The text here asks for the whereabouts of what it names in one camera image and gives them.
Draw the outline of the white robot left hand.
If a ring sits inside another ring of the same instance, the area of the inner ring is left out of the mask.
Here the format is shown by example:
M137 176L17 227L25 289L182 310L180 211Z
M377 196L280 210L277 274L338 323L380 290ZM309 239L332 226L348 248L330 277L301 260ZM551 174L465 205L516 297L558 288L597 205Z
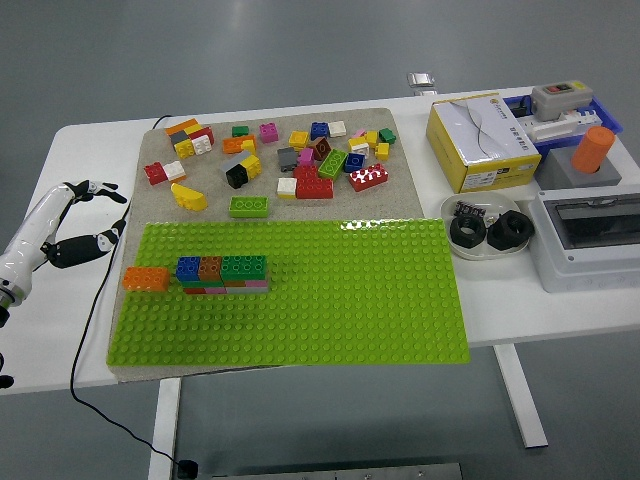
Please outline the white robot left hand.
M126 222L116 221L109 229L57 242L59 226L71 206L88 202L97 196L125 204L127 199L112 183L84 180L64 182L52 187L27 215L1 255L1 319L9 309L24 301L32 289L32 274L50 263L68 268L96 260L109 253L118 243Z

